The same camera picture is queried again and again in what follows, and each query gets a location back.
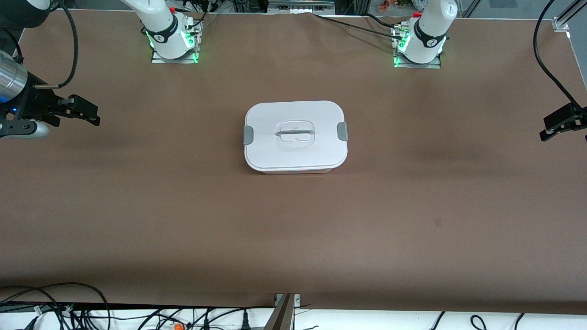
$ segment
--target gray latch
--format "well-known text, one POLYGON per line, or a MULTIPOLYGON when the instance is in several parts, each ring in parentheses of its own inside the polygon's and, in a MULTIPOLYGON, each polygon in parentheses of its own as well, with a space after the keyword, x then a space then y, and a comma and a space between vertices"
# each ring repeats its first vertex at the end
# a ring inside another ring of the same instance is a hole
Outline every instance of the gray latch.
POLYGON ((349 131, 346 128, 346 122, 340 122, 336 125, 336 132, 338 134, 338 139, 340 141, 348 141, 349 140, 349 131))
POLYGON ((251 143, 253 143, 253 128, 245 125, 242 128, 242 145, 247 146, 251 143))

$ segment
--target white floor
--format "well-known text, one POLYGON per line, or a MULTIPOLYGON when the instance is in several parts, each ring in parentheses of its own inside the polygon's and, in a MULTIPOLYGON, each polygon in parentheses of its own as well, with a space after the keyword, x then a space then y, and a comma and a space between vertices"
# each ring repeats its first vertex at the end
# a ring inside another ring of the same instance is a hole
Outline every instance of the white floor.
MULTIPOLYGON (((219 315, 230 309, 215 309, 209 314, 209 318, 219 315)), ((113 311, 112 316, 129 318, 134 316, 149 315, 152 309, 113 311)), ((176 309, 163 311, 164 315, 170 315, 176 309)), ((204 309, 196 309, 195 317, 205 312, 204 309)), ((272 312, 270 308, 250 309, 249 324, 251 327, 264 326, 272 312)), ((430 330, 438 317, 438 312, 402 312, 402 311, 342 311, 325 309, 299 309, 295 318, 295 329, 304 330, 318 326, 318 330, 430 330)), ((470 317, 477 314, 483 318, 488 330, 514 329, 514 322, 518 314, 512 313, 472 313, 472 312, 447 312, 441 319, 437 330, 474 330, 470 324, 470 317)), ((92 312, 91 315, 103 315, 104 311, 92 312)), ((23 329, 36 314, 34 312, 0 313, 0 330, 23 329)), ((184 323, 193 322, 193 310, 185 309, 174 315, 184 323)), ((105 319, 93 320, 99 330, 106 330, 105 319)), ((143 319, 128 321, 113 320, 111 330, 136 330, 143 319)), ((242 312, 224 316, 211 323, 211 327, 220 327, 223 330, 239 330, 242 324, 242 312)), ((154 329, 157 319, 152 319, 143 327, 143 330, 154 329)), ((36 323, 35 330, 57 330, 59 323, 52 312, 44 314, 36 323)), ((161 330, 173 330, 174 324, 167 323, 161 330)), ((585 330, 587 329, 587 315, 550 315, 550 314, 526 314, 520 320, 518 330, 585 330)))

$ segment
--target white plastic container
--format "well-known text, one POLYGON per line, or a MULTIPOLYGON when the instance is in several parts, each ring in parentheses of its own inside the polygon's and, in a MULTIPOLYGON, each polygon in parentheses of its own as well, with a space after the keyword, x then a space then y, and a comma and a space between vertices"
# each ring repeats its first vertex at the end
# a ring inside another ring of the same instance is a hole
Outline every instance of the white plastic container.
POLYGON ((247 112, 245 159, 263 173, 326 173, 346 159, 342 109, 330 101, 260 103, 247 112))

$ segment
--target metal cylinder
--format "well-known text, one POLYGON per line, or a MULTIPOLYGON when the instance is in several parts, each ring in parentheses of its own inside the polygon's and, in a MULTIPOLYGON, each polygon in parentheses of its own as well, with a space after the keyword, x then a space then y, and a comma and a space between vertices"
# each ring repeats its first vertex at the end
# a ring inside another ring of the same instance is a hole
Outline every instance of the metal cylinder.
POLYGON ((0 50, 0 103, 8 102, 25 87, 28 78, 24 66, 0 50))

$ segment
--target brown tabletop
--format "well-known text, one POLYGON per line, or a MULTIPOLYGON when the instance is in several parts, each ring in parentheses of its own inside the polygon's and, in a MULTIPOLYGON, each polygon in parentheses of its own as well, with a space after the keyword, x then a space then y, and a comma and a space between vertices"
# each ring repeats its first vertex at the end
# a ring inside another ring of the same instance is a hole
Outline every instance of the brown tabletop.
MULTIPOLYGON (((587 313, 587 143, 540 142, 567 101, 533 58, 534 21, 457 20, 443 68, 422 70, 394 68, 385 37, 310 14, 221 15, 196 65, 151 64, 132 12, 73 17, 79 65, 58 94, 97 104, 102 124, 0 143, 3 284, 83 281, 125 303, 287 291, 316 308, 587 313), (291 100, 342 107, 339 168, 247 166, 247 110, 291 100)), ((585 104, 565 34, 544 23, 540 45, 585 104)), ((49 83, 72 48, 63 12, 22 38, 49 83)))

